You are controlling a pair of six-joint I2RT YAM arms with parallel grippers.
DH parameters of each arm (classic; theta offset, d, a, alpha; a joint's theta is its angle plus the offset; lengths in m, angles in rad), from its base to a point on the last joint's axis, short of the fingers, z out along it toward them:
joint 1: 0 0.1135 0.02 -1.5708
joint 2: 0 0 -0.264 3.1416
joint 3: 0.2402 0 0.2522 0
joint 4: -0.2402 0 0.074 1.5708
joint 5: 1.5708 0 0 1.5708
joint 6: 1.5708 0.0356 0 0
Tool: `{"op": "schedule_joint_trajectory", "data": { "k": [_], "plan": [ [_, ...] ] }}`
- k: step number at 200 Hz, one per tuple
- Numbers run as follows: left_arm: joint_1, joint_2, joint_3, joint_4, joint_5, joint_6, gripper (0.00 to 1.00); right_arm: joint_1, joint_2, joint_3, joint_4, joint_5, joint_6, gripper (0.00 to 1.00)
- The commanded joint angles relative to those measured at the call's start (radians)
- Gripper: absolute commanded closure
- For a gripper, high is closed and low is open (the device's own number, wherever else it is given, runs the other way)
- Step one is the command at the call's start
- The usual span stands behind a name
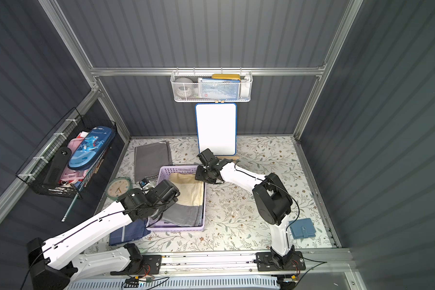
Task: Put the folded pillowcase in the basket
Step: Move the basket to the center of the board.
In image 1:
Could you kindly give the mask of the purple plastic basket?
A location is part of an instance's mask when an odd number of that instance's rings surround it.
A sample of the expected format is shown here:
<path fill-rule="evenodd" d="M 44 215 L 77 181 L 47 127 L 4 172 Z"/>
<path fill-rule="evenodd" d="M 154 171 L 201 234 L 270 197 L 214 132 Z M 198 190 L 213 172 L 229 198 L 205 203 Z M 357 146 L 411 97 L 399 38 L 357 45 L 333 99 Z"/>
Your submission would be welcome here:
<path fill-rule="evenodd" d="M 203 231 L 205 224 L 206 185 L 195 179 L 197 165 L 163 166 L 157 182 L 170 181 L 180 195 L 177 202 L 159 218 L 149 220 L 152 232 Z"/>

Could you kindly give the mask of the beige and grey pillowcase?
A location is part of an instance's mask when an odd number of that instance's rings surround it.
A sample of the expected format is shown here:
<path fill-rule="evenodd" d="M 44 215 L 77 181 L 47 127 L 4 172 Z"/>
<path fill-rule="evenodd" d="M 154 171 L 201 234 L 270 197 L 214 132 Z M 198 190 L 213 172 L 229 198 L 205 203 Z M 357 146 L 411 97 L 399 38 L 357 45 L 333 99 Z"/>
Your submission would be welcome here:
<path fill-rule="evenodd" d="M 169 177 L 180 191 L 178 201 L 167 209 L 162 221 L 179 227 L 198 227 L 202 224 L 204 183 L 192 174 L 172 173 Z"/>

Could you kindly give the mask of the plain grey pillowcase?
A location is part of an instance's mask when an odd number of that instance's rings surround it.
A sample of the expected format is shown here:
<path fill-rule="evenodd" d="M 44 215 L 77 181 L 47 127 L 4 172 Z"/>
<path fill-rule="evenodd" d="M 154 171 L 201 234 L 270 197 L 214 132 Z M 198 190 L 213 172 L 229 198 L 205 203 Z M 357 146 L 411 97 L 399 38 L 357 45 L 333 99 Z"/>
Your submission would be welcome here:
<path fill-rule="evenodd" d="M 172 165 L 172 155 L 167 141 L 137 146 L 134 151 L 134 180 L 154 180 L 161 167 Z"/>

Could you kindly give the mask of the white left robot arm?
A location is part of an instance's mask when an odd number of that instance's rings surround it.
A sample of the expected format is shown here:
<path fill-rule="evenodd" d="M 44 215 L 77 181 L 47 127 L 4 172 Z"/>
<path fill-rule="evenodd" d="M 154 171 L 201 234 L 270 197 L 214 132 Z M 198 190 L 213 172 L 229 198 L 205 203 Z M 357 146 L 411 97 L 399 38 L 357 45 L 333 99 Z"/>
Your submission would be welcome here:
<path fill-rule="evenodd" d="M 105 210 L 67 232 L 47 240 L 31 240 L 27 253 L 33 289 L 63 290 L 72 282 L 100 274 L 141 273 L 145 259 L 134 244 L 95 254 L 83 251 L 118 229 L 166 211 L 179 195 L 179 189 L 168 180 L 147 190 L 132 188 Z"/>

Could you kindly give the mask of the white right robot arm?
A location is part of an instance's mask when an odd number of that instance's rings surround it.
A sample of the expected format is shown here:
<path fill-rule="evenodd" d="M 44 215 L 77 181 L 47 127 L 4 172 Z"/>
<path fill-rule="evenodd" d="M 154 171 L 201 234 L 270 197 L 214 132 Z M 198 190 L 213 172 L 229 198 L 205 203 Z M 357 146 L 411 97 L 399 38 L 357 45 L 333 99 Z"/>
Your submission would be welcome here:
<path fill-rule="evenodd" d="M 219 159 L 210 149 L 198 154 L 201 165 L 195 179 L 208 184 L 230 182 L 253 195 L 260 217 L 269 225 L 271 251 L 285 257 L 291 251 L 288 228 L 291 207 L 294 203 L 280 178 L 270 173 L 261 175 L 243 169 L 230 159 Z"/>

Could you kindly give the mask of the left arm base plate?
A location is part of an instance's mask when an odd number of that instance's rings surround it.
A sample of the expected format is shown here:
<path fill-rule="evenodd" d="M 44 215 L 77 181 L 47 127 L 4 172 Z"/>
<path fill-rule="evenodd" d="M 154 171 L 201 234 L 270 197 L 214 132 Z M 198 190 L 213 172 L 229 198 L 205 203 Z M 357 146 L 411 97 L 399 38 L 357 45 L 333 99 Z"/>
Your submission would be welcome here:
<path fill-rule="evenodd" d="M 129 264 L 122 271 L 111 271 L 112 276 L 139 276 L 158 274 L 161 267 L 162 255 L 141 254 L 135 244 L 125 244 L 123 246 L 128 251 Z"/>

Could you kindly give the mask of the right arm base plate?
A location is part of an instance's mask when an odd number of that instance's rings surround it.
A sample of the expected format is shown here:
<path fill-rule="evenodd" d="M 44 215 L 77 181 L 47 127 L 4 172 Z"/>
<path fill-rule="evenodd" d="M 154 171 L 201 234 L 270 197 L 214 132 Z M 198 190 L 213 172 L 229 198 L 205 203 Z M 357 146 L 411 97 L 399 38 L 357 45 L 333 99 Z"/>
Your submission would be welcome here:
<path fill-rule="evenodd" d="M 257 265 L 257 270 L 260 272 L 300 272 L 306 269 L 305 260 L 300 251 L 289 250 L 285 256 L 275 252 L 258 252 L 253 262 Z"/>

